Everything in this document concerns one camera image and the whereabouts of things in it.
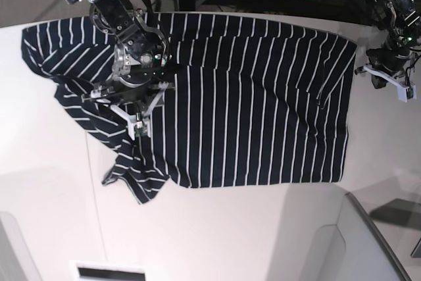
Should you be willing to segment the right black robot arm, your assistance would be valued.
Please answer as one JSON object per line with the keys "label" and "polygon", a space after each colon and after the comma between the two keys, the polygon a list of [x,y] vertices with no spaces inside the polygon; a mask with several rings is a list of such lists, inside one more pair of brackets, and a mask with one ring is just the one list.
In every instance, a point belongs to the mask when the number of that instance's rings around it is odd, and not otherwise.
{"label": "right black robot arm", "polygon": [[[80,0],[67,0],[73,4]],[[168,36],[160,30],[151,0],[136,9],[128,0],[87,0],[89,18],[105,35],[114,36],[111,77],[82,99],[104,104],[128,122],[143,122],[158,106],[164,92],[170,56]]]}

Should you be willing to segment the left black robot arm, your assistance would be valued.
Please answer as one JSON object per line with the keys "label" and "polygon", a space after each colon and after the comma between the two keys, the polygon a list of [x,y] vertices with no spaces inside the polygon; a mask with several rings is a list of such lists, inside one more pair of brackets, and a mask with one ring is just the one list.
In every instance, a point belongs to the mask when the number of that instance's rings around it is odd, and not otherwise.
{"label": "left black robot arm", "polygon": [[369,72],[376,89],[388,83],[403,88],[409,99],[415,95],[410,75],[420,60],[420,14],[415,0],[368,0],[378,17],[377,27],[387,37],[380,48],[366,50],[368,64],[355,72]]}

